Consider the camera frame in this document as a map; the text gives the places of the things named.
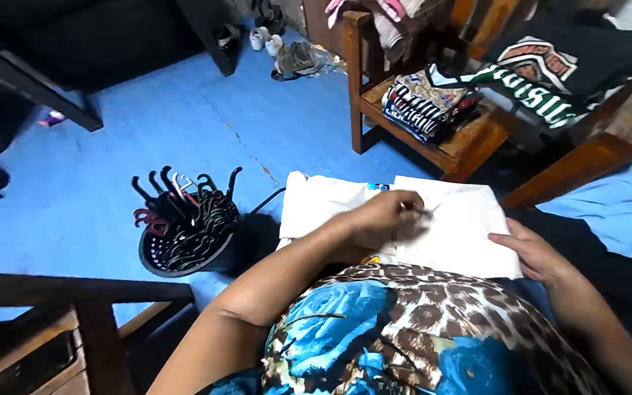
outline dark cloth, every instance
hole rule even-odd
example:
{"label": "dark cloth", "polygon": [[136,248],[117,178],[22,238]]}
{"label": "dark cloth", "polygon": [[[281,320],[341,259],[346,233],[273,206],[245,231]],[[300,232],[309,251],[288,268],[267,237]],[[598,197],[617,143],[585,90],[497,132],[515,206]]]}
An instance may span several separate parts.
{"label": "dark cloth", "polygon": [[632,335],[632,258],[608,252],[585,221],[540,210],[506,214],[538,233],[604,295]]}
{"label": "dark cloth", "polygon": [[500,36],[485,60],[580,104],[632,76],[632,30],[590,12],[540,12]]}

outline white sneaker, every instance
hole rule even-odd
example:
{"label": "white sneaker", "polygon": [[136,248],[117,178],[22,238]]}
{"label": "white sneaker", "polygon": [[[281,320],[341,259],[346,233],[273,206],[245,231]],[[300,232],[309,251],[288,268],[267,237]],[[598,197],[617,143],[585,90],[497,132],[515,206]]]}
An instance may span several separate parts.
{"label": "white sneaker", "polygon": [[265,42],[270,39],[270,31],[267,27],[258,27],[250,30],[250,45],[254,50],[261,50]]}
{"label": "white sneaker", "polygon": [[283,46],[285,46],[285,43],[282,42],[282,38],[277,34],[273,34],[270,37],[270,40],[265,42],[265,48],[268,49],[268,54],[270,56],[277,56],[277,54],[279,53],[279,50]]}

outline leopard print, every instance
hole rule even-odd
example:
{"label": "leopard print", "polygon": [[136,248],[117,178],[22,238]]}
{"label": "leopard print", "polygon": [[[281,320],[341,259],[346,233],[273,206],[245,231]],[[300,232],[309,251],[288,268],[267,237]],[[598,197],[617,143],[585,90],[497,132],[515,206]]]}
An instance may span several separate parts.
{"label": "leopard print", "polygon": [[[404,384],[398,391],[401,394],[416,393],[416,386],[436,387],[441,378],[440,343],[453,336],[492,336],[519,351],[545,394],[607,392],[584,357],[538,310],[491,281],[423,266],[366,262],[316,281],[294,303],[322,285],[362,280],[379,281],[397,295],[389,311],[391,320],[368,351],[381,353],[389,361],[390,376]],[[273,334],[268,344],[279,345],[279,337]],[[277,347],[272,354],[268,352],[263,361],[263,384],[279,374],[279,367],[275,367],[279,351]],[[333,394],[344,394],[350,382],[362,377],[356,360],[357,355]]]}

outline clothing pile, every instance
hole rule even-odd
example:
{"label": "clothing pile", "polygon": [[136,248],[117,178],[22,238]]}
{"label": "clothing pile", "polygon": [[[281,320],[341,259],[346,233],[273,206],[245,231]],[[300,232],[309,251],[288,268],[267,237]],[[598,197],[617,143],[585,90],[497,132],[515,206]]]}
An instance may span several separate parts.
{"label": "clothing pile", "polygon": [[554,129],[632,78],[632,30],[619,30],[603,10],[543,9],[500,36],[484,60],[493,65],[474,82],[487,98]]}
{"label": "clothing pile", "polygon": [[446,75],[431,63],[397,76],[383,113],[433,144],[478,117],[481,97],[533,125],[563,127],[632,78],[632,30],[600,11],[544,11],[499,37],[484,60],[474,75]]}
{"label": "clothing pile", "polygon": [[415,74],[397,76],[382,97],[382,112],[420,141],[437,145],[480,116],[482,95],[470,80],[446,76],[432,63]]}
{"label": "clothing pile", "polygon": [[328,28],[332,28],[350,6],[369,9],[379,42],[392,62],[411,47],[411,38],[431,22],[452,0],[331,0],[326,7]]}

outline graphic print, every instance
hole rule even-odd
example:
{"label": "graphic print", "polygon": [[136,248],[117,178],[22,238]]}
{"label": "graphic print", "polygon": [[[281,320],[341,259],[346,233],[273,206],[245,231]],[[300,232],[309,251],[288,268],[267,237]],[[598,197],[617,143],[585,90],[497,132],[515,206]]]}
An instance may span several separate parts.
{"label": "graphic print", "polygon": [[555,86],[564,94],[572,94],[563,82],[576,70],[577,58],[557,52],[548,41],[526,36],[506,47],[496,64],[512,69],[531,82]]}

